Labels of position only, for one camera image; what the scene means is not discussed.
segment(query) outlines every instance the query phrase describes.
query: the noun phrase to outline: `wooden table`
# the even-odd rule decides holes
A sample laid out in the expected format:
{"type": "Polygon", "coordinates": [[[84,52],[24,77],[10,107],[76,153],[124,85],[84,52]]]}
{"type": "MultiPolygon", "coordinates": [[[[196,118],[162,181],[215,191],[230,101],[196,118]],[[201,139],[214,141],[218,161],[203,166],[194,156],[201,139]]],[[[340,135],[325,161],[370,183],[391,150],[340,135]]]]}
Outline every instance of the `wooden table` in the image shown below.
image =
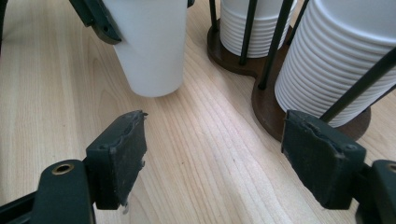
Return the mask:
{"type": "MultiPolygon", "coordinates": [[[[184,84],[144,98],[129,89],[114,49],[83,26],[68,1],[9,1],[0,59],[0,204],[36,190],[49,165],[84,159],[117,116],[143,109],[148,153],[130,212],[96,211],[98,223],[355,222],[356,202],[348,211],[325,210],[301,184],[253,114],[254,79],[206,56],[209,27],[208,1],[196,1],[188,10],[184,84]]],[[[396,160],[395,102],[392,93],[373,106],[359,140],[369,164],[396,160]]]]}

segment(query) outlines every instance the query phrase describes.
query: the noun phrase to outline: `black plastic bracket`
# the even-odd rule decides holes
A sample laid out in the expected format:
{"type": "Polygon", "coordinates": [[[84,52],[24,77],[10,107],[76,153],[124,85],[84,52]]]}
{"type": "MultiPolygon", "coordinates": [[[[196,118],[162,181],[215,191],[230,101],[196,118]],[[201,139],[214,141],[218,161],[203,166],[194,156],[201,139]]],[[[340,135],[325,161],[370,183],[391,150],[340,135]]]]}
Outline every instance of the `black plastic bracket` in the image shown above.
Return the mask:
{"type": "Polygon", "coordinates": [[[116,45],[121,38],[114,29],[102,0],[70,0],[86,27],[91,26],[98,37],[107,44],[116,45]]]}
{"type": "Polygon", "coordinates": [[[4,17],[6,16],[8,0],[0,0],[0,54],[1,54],[1,44],[3,41],[3,28],[4,28],[4,17]]]}
{"type": "Polygon", "coordinates": [[[85,163],[98,209],[126,205],[147,151],[144,118],[135,111],[118,117],[88,147],[85,163]]]}
{"type": "Polygon", "coordinates": [[[126,205],[147,151],[146,113],[114,120],[87,148],[84,161],[52,164],[37,192],[0,206],[0,223],[95,223],[92,204],[116,210],[126,205]]]}
{"type": "Polygon", "coordinates": [[[327,209],[359,202],[358,223],[396,223],[396,162],[364,163],[366,149],[321,119],[289,110],[282,152],[327,209]]]}
{"type": "Polygon", "coordinates": [[[192,7],[195,3],[195,0],[187,0],[187,7],[192,7]]]}

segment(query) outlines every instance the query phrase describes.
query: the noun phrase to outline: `white paper cup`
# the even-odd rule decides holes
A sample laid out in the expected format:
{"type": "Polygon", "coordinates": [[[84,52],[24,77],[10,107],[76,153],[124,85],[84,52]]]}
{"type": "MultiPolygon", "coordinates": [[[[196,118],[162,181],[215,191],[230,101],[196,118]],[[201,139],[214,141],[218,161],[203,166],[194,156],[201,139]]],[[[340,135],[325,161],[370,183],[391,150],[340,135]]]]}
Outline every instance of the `white paper cup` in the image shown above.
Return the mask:
{"type": "Polygon", "coordinates": [[[104,0],[122,41],[114,46],[131,89],[158,97],[183,82],[185,0],[104,0]]]}
{"type": "MultiPolygon", "coordinates": [[[[393,30],[388,31],[373,24],[388,21],[392,10],[384,8],[396,9],[396,2],[369,2],[351,0],[346,5],[342,0],[309,2],[276,81],[276,99],[284,111],[296,109],[319,118],[393,48],[389,43],[396,43],[396,31],[392,28],[396,26],[390,25],[389,29],[393,30]],[[371,8],[384,9],[385,16],[381,10],[371,8]],[[365,21],[372,20],[367,27],[359,21],[362,12],[371,18],[365,21]],[[349,24],[356,26],[348,29],[349,24]],[[367,38],[362,35],[366,33],[370,33],[367,38]]],[[[333,127],[346,124],[395,84],[396,68],[393,68],[329,124],[333,127]]]]}
{"type": "MultiPolygon", "coordinates": [[[[221,0],[220,41],[235,55],[240,55],[242,51],[248,3],[248,0],[221,0]]],[[[283,0],[258,1],[247,51],[249,58],[268,55],[282,3],[283,0]]],[[[278,48],[283,45],[296,4],[297,0],[294,0],[278,48]]]]}

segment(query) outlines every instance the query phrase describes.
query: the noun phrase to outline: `metal screw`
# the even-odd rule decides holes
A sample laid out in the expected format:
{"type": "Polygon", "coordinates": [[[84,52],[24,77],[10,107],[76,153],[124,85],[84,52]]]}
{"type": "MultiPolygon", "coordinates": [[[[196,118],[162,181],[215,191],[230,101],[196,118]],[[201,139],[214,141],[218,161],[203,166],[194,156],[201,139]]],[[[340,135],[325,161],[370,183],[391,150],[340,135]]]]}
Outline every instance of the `metal screw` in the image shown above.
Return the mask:
{"type": "Polygon", "coordinates": [[[52,170],[53,175],[64,175],[74,169],[74,165],[71,163],[60,164],[52,170]]]}

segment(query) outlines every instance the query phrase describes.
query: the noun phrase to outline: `stack of paper cups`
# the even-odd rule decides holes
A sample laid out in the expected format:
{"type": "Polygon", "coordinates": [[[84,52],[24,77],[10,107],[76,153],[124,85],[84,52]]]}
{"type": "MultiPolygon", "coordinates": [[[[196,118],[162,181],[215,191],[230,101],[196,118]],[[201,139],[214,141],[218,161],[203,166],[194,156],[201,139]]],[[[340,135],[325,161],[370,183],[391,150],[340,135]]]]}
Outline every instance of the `stack of paper cups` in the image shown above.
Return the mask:
{"type": "MultiPolygon", "coordinates": [[[[310,1],[276,81],[281,108],[323,115],[396,46],[396,1],[310,1]]],[[[330,125],[346,124],[396,84],[393,68],[330,125]]]]}
{"type": "MultiPolygon", "coordinates": [[[[268,55],[283,0],[258,0],[247,56],[260,58],[268,55]]],[[[220,41],[231,53],[240,55],[244,40],[249,0],[221,0],[220,41]]],[[[285,40],[294,0],[279,47],[285,40]]]]}

